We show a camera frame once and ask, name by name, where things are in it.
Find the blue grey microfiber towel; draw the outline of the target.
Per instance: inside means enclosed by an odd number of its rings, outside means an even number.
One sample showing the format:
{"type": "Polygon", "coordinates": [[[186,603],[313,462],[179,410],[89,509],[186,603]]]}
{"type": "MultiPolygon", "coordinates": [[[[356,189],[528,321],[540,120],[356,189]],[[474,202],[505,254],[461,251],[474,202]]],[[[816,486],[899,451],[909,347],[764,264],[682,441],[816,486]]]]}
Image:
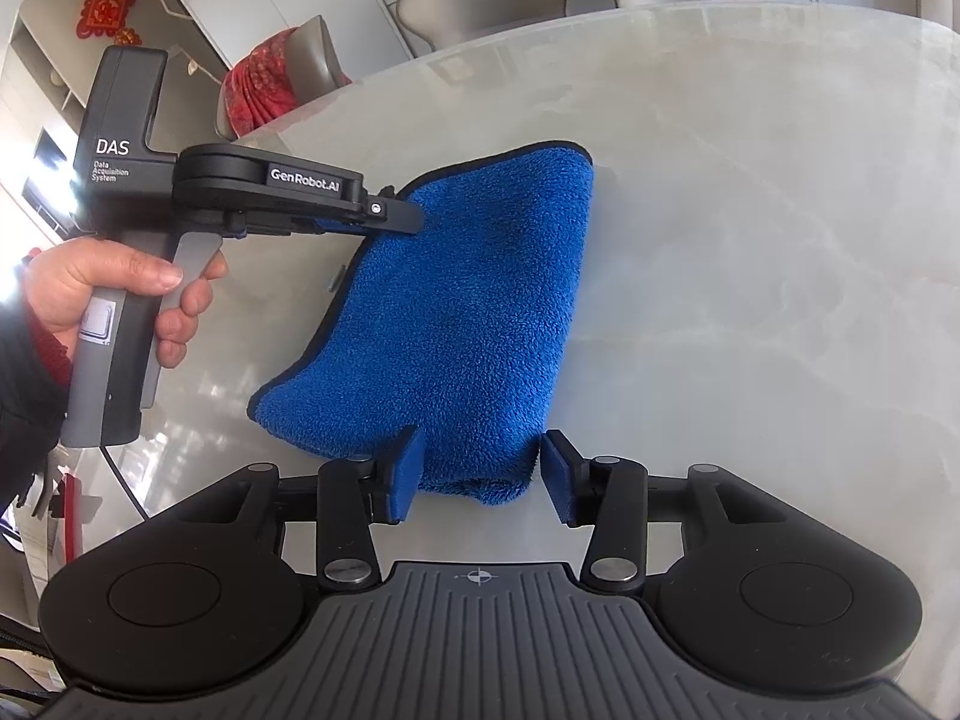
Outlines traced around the blue grey microfiber towel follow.
{"type": "Polygon", "coordinates": [[[534,473],[573,322],[594,164],[542,142],[440,167],[400,198],[413,236],[358,247],[301,358],[247,403],[322,458],[373,455],[413,427],[421,491],[487,505],[534,473]]]}

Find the chair with red cloth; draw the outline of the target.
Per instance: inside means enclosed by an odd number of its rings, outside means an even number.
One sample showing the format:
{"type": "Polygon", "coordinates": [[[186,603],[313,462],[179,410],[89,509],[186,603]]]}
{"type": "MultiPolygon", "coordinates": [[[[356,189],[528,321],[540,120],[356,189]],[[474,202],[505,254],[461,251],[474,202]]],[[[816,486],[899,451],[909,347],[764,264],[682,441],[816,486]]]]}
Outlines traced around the chair with red cloth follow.
{"type": "MultiPolygon", "coordinates": [[[[322,16],[314,16],[301,26],[290,29],[295,32],[286,44],[286,60],[298,107],[350,84],[350,78],[345,75],[335,54],[331,33],[322,16]]],[[[225,140],[241,138],[226,120],[221,86],[215,110],[215,130],[225,140]]]]}

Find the red chinese knot decoration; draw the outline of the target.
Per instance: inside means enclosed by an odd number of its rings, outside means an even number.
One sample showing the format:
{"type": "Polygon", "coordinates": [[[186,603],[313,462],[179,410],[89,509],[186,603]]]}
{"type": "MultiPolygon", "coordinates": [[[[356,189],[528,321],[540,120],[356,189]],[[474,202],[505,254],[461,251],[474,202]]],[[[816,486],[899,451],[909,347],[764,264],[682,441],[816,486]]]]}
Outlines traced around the red chinese knot decoration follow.
{"type": "Polygon", "coordinates": [[[128,12],[136,3],[137,0],[83,0],[76,37],[110,37],[116,46],[139,46],[140,34],[127,24],[128,12]]]}

